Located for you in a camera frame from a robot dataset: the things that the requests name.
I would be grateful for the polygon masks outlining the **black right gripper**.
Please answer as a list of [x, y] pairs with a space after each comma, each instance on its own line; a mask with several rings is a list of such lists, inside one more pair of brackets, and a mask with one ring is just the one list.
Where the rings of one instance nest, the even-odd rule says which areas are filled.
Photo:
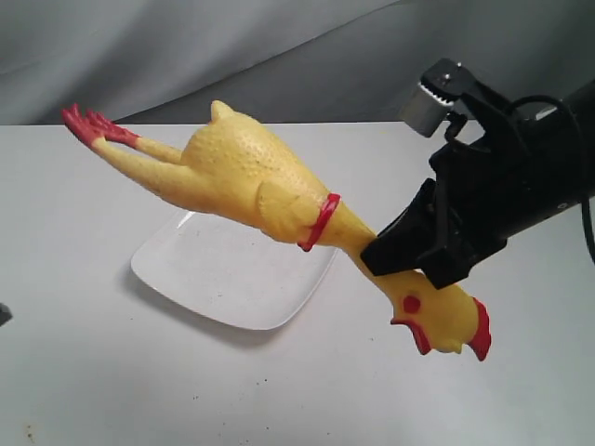
[[408, 206], [361, 252], [376, 277], [420, 269], [436, 289], [507, 246], [519, 225], [518, 201], [530, 190], [527, 165], [536, 153], [536, 119], [499, 97], [464, 95], [461, 101], [483, 129], [471, 143], [458, 138], [460, 115], [450, 120], [446, 144]]

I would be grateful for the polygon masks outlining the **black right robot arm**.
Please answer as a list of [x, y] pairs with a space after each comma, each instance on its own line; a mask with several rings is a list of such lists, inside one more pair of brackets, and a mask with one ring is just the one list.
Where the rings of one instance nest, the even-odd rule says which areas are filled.
[[594, 251], [594, 84], [557, 99], [533, 95], [473, 113], [483, 135], [458, 137], [451, 111], [444, 145], [412, 202], [360, 253], [377, 277], [420, 269], [438, 289], [469, 276], [510, 237], [577, 205]]

